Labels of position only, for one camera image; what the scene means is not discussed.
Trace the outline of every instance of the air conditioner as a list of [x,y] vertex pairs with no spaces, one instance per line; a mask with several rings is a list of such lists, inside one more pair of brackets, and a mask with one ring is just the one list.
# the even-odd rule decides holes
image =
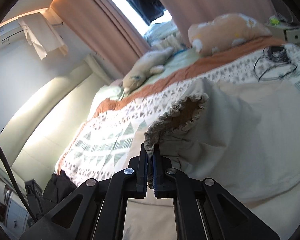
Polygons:
[[9,22],[0,27],[0,49],[13,41],[25,38],[23,28],[20,26],[18,19]]

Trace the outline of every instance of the bed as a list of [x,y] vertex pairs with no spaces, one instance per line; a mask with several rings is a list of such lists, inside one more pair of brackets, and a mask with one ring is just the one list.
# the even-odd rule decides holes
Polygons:
[[[97,91],[107,82],[82,63],[44,86],[38,94],[41,100],[34,100],[37,95],[30,99],[2,132],[0,144],[23,192],[24,181],[34,178],[44,188],[54,171],[64,170],[77,186],[88,178],[111,178],[139,155],[144,133],[188,88],[189,80],[257,83],[251,72],[255,60],[264,47],[281,43],[259,38],[207,58],[185,50],[170,59],[164,73],[150,78],[129,97],[106,99],[92,109]],[[286,80],[300,93],[300,48],[286,47],[298,64]],[[51,123],[60,117],[52,131]],[[0,177],[9,184],[1,162]],[[288,239],[300,224],[300,182],[278,196],[244,204],[281,239]],[[128,201],[125,239],[176,239],[174,223],[172,200],[158,200],[148,189],[144,200]]]

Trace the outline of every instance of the light green bed sheet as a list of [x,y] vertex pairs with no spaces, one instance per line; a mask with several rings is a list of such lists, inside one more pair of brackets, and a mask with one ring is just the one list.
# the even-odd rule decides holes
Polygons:
[[159,79],[165,78],[181,68],[188,67],[189,65],[196,62],[199,58],[201,58],[201,56],[198,53],[196,53],[195,49],[193,48],[180,52],[179,54],[167,60],[167,62],[164,65],[165,70],[161,74],[153,75],[146,82],[144,82],[141,87],[134,90],[131,94],[140,91],[146,85],[156,83]]

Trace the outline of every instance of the plush toy arm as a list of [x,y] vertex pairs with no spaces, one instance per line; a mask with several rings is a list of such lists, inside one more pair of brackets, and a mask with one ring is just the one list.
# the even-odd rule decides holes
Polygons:
[[163,65],[159,65],[159,66],[155,66],[155,67],[152,67],[150,69],[150,74],[151,75],[154,75],[154,74],[160,74],[164,71],[164,66]]

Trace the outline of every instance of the metal screw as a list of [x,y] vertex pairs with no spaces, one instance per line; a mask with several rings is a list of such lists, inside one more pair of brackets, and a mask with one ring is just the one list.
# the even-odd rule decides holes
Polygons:
[[177,173],[177,170],[175,168],[168,168],[167,173],[170,174],[170,175],[173,175],[173,174]]
[[206,180],[204,181],[204,183],[205,183],[207,186],[212,186],[212,185],[214,184],[214,181],[213,181],[213,179],[206,179]]
[[124,174],[130,175],[134,173],[134,169],[133,168],[126,168],[124,169]]
[[88,179],[87,181],[86,181],[86,185],[88,186],[88,187],[92,187],[92,186],[94,186],[96,184],[96,181],[94,180],[94,179]]

